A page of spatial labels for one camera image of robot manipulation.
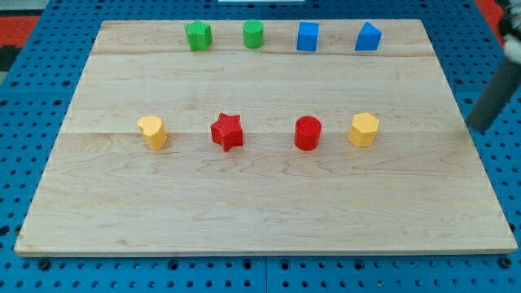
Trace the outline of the robot arm end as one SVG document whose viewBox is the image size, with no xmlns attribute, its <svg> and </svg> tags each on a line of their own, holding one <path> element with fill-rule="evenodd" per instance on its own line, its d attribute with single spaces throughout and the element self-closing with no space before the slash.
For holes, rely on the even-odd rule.
<svg viewBox="0 0 521 293">
<path fill-rule="evenodd" d="M 520 0 L 495 0 L 495 3 L 502 9 L 497 27 L 505 41 L 505 56 L 520 63 Z"/>
</svg>

